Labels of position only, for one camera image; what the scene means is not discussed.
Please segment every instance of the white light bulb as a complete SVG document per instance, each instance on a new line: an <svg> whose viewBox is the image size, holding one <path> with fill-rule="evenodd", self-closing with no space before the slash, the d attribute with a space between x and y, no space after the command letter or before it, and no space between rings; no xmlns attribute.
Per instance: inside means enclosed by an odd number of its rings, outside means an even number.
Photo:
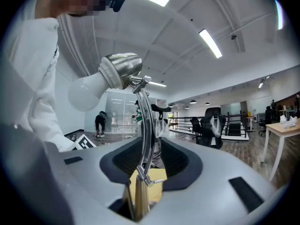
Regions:
<svg viewBox="0 0 300 225"><path fill-rule="evenodd" d="M100 72L73 82L68 91L68 99L81 112L95 108L109 84Z"/></svg>

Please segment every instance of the person in white jacket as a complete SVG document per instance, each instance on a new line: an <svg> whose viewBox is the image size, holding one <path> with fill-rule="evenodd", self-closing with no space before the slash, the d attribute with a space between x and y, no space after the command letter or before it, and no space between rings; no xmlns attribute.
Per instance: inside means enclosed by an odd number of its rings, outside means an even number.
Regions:
<svg viewBox="0 0 300 225"><path fill-rule="evenodd" d="M56 144L59 151L75 146L64 137L55 114L57 17L66 13L86 15L100 1L27 0L12 20L2 43L2 55L33 91L30 103L24 104L25 113L19 124L41 140Z"/></svg>

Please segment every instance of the white jacket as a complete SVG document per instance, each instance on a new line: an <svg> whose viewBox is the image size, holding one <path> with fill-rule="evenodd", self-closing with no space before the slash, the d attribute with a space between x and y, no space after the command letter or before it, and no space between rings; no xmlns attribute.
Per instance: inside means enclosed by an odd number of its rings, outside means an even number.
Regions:
<svg viewBox="0 0 300 225"><path fill-rule="evenodd" d="M27 0L16 14L7 31L3 52L13 69L34 91L30 104L25 105L20 125L41 140L56 144L59 151L66 151L73 148L73 142L64 137L55 114L59 24L54 18L35 19L36 1Z"/></svg>

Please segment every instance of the railing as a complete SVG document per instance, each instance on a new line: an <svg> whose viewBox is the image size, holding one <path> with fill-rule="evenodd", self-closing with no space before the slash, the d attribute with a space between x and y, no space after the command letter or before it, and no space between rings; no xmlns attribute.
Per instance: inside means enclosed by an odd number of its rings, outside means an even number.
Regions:
<svg viewBox="0 0 300 225"><path fill-rule="evenodd" d="M245 138L247 137L247 116L244 114L238 114L238 115L229 115L229 113L225 116L226 118L226 122L224 125L224 129L222 131L222 135L228 136L228 132L229 132L229 126L230 124L236 124L237 122L239 122L239 124L242 123L243 125L243 129L231 129L231 131L245 131ZM199 124L202 118L205 117L196 117L199 120ZM179 131L179 130L183 130L183 131L188 131L191 133L193 132L193 125L191 123L192 117L181 117L181 118L169 118L168 121L168 125L169 128L175 130L175 131Z"/></svg>

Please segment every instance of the green object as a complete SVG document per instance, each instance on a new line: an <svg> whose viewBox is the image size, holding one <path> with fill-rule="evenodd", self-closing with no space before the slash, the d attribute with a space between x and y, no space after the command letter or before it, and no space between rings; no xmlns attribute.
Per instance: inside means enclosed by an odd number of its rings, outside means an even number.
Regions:
<svg viewBox="0 0 300 225"><path fill-rule="evenodd" d="M136 112L137 112L136 121L138 121L138 122L139 122L139 121L142 121L142 120L143 120L143 117L142 117L142 112L141 112L140 106L137 107Z"/></svg>

